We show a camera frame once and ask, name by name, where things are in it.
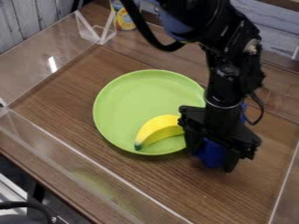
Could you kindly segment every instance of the green plate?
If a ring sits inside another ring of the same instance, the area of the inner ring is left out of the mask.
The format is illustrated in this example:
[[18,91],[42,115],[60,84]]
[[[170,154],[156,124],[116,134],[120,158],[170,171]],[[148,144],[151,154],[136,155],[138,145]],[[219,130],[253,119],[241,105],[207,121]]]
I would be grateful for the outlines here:
[[98,95],[94,120],[104,138],[135,154],[160,156],[184,149],[183,136],[168,137],[135,150],[138,131],[156,116],[179,115],[182,105],[205,107],[203,89],[186,76],[164,70],[128,73],[111,81]]

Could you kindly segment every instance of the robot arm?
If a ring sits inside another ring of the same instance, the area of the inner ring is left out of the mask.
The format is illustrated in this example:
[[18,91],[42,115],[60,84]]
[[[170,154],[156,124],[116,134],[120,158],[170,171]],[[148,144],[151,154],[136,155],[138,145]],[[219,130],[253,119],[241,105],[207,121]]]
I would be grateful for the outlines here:
[[[164,51],[175,51],[186,43],[199,42],[207,55],[207,107],[180,107],[179,124],[184,129],[187,151],[201,157],[209,167],[222,167],[231,172],[242,158],[254,159],[262,144],[241,119],[247,96],[253,97],[263,112],[263,102],[254,92],[262,87],[266,77],[261,68],[259,29],[230,0],[150,1],[159,9],[168,35],[176,40],[170,45],[163,45],[155,38],[134,1],[122,0],[148,42]],[[249,119],[247,122],[255,125],[261,119],[262,116],[255,122]]]

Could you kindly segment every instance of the yellow object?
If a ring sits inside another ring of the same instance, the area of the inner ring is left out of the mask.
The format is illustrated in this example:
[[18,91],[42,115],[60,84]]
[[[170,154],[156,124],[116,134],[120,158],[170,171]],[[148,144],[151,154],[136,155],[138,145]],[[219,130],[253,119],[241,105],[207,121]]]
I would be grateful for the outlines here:
[[183,127],[179,126],[178,115],[160,115],[151,119],[139,130],[135,139],[135,149],[140,151],[147,145],[166,139],[167,137],[183,134]]

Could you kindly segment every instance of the yellow banana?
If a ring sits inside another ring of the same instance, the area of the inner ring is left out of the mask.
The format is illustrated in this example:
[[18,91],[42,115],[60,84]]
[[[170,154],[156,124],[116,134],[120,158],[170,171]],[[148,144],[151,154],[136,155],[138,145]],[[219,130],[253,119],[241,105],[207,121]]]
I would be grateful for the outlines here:
[[135,139],[135,149],[140,151],[147,145],[183,134],[183,127],[178,124],[178,115],[159,115],[152,118],[139,130]]

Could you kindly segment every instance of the blue gripper part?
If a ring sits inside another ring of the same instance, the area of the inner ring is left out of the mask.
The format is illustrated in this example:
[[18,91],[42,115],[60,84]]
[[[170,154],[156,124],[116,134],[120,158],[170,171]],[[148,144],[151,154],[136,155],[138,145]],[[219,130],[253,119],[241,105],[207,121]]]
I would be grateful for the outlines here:
[[[247,106],[249,105],[243,103],[242,107],[245,111],[247,110]],[[246,122],[246,117],[243,115],[241,120],[243,123]],[[201,147],[197,157],[205,163],[207,168],[221,168],[225,163],[226,148],[221,144],[213,142],[209,138],[205,138],[205,144]]]

